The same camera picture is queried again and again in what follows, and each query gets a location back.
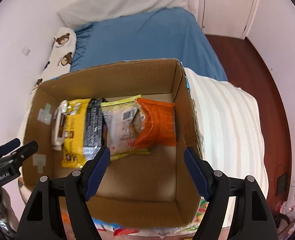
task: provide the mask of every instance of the cardboard box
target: cardboard box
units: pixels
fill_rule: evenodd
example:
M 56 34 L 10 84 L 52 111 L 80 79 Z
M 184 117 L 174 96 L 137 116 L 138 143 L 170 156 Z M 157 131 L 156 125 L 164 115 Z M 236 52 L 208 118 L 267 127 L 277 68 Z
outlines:
M 47 175 L 71 172 L 61 168 L 62 153 L 51 148 L 51 125 L 37 120 L 40 109 L 53 114 L 62 100 L 142 97 L 175 103 L 177 147 L 158 146 L 150 155 L 130 155 L 110 163 L 97 194 L 87 203 L 95 219 L 130 228 L 178 227 L 189 224 L 200 197 L 183 159 L 186 147 L 199 151 L 195 114 L 182 65 L 175 59 L 119 62 L 68 73 L 39 85 L 28 118 L 24 143 L 39 144 L 38 169 L 33 158 L 23 163 L 25 185 L 33 189 Z

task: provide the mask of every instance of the bolt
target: bolt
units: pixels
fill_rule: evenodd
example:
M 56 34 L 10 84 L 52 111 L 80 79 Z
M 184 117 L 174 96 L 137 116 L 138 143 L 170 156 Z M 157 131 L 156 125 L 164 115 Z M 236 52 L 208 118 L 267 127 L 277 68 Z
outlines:
M 253 176 L 247 176 L 246 179 L 249 181 L 249 182 L 253 182 L 255 181 L 254 177 Z
M 77 177 L 77 176 L 80 176 L 81 172 L 79 170 L 76 170 L 76 171 L 73 171 L 72 172 L 72 176 L 73 177 Z
M 42 176 L 40 178 L 40 182 L 46 182 L 47 181 L 47 176 Z
M 214 175 L 217 177 L 221 177 L 223 175 L 222 171 L 214 171 Z

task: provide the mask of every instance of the plastic bottle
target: plastic bottle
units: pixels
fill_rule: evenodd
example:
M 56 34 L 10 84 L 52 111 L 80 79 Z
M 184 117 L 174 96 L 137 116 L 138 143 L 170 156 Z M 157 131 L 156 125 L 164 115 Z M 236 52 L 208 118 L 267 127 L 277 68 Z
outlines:
M 289 201 L 279 201 L 277 205 L 275 206 L 275 211 L 286 215 L 289 212 L 292 212 L 294 207 L 295 205 L 293 205 Z

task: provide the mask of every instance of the wooden floor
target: wooden floor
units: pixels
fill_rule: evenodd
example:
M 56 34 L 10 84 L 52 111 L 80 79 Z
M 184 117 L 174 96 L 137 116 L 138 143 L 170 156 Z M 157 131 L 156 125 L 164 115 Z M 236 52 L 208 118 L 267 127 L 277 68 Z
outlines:
M 286 200 L 288 188 L 276 197 L 277 178 L 291 176 L 291 142 L 284 107 L 273 78 L 264 61 L 248 39 L 207 35 L 227 74 L 228 81 L 254 96 L 258 102 L 265 144 L 264 164 L 269 178 L 268 205 L 274 209 Z

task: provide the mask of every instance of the door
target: door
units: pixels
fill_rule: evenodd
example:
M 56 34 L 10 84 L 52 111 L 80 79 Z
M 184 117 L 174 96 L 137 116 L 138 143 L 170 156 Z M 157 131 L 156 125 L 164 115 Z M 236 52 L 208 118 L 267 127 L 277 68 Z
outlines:
M 252 3 L 253 0 L 205 0 L 203 32 L 241 38 Z

